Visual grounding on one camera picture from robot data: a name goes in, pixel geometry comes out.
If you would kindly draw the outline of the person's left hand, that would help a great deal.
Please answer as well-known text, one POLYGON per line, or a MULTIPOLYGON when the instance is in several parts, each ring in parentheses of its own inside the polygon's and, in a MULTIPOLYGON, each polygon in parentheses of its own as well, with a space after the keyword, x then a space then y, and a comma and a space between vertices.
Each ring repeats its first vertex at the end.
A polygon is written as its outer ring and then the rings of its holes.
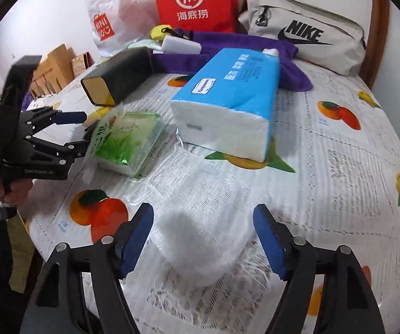
POLYGON ((32 187, 33 180, 21 179, 11 183, 10 189, 6 191, 0 179, 0 201, 11 206, 20 207, 26 201, 32 187))

